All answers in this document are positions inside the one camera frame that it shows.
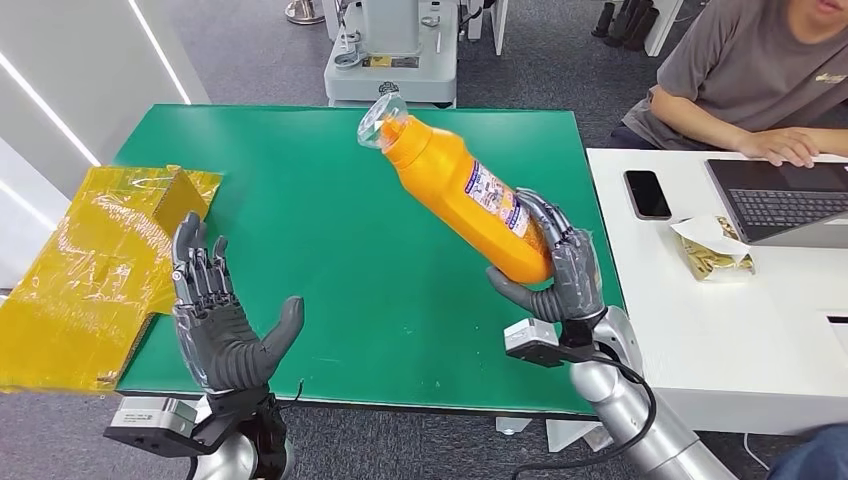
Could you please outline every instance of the laptop keyboard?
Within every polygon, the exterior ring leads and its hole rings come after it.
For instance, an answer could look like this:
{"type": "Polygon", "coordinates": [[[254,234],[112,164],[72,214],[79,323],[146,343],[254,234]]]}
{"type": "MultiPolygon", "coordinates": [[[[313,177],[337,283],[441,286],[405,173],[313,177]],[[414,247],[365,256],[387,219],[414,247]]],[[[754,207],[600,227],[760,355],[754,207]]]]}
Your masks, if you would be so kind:
{"type": "Polygon", "coordinates": [[[848,211],[848,193],[728,190],[740,220],[758,227],[798,227],[848,211]]]}

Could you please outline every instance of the yellow plastic bag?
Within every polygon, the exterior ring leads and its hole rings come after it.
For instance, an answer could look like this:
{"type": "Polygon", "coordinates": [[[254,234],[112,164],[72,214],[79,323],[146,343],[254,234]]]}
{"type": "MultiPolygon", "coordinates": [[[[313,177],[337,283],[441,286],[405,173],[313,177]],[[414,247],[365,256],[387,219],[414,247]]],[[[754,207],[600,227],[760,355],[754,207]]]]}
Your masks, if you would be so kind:
{"type": "Polygon", "coordinates": [[[147,324],[174,303],[171,237],[221,182],[179,167],[88,171],[0,307],[0,390],[115,387],[147,324]]]}

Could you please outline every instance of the man's hand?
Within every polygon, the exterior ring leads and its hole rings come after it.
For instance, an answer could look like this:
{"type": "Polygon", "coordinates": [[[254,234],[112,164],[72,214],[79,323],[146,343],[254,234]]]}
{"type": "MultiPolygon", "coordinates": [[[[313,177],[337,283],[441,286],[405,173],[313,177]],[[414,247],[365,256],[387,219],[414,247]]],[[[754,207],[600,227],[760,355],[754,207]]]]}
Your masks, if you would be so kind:
{"type": "Polygon", "coordinates": [[[812,137],[800,128],[781,128],[741,135],[736,150],[748,158],[765,158],[774,166],[789,162],[796,167],[813,168],[813,157],[819,149],[812,137]]]}
{"type": "Polygon", "coordinates": [[[206,226],[190,212],[177,227],[172,245],[177,291],[174,321],[180,351],[195,381],[209,392],[260,387],[303,328],[303,299],[289,297],[280,321],[260,340],[233,291],[218,237],[212,256],[206,250],[206,226]]]}

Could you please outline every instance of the bottle cap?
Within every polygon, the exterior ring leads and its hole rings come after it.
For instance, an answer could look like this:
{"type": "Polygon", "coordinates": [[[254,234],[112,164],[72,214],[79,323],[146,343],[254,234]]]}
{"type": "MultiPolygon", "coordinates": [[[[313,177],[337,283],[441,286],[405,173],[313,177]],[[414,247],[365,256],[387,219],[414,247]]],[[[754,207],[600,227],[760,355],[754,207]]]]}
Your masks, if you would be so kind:
{"type": "Polygon", "coordinates": [[[359,122],[356,137],[364,147],[385,150],[406,128],[409,112],[397,92],[380,97],[359,122]]]}

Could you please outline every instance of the robotic arm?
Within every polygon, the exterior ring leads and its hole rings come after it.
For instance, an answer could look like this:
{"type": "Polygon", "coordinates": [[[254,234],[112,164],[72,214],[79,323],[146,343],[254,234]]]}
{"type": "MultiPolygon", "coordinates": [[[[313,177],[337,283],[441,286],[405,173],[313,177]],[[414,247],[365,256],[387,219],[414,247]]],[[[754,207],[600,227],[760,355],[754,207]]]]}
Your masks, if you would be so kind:
{"type": "Polygon", "coordinates": [[[188,457],[188,479],[282,479],[290,444],[268,380],[303,328],[303,299],[290,297],[260,340],[233,291],[227,240],[212,258],[206,227],[189,213],[173,240],[174,322],[183,360],[206,395],[197,405],[125,397],[103,435],[162,457],[188,457]]]}
{"type": "Polygon", "coordinates": [[[525,470],[583,467],[621,453],[650,479],[735,479],[641,377],[642,356],[627,315],[604,305],[589,233],[532,190],[519,189],[516,197],[545,235],[554,278],[547,289],[532,291],[494,267],[487,270],[501,295],[536,317],[504,330],[507,354],[549,368],[572,363],[572,383],[618,447],[570,464],[524,465],[513,479],[525,470]],[[555,323],[562,325],[559,336],[555,323]]]}

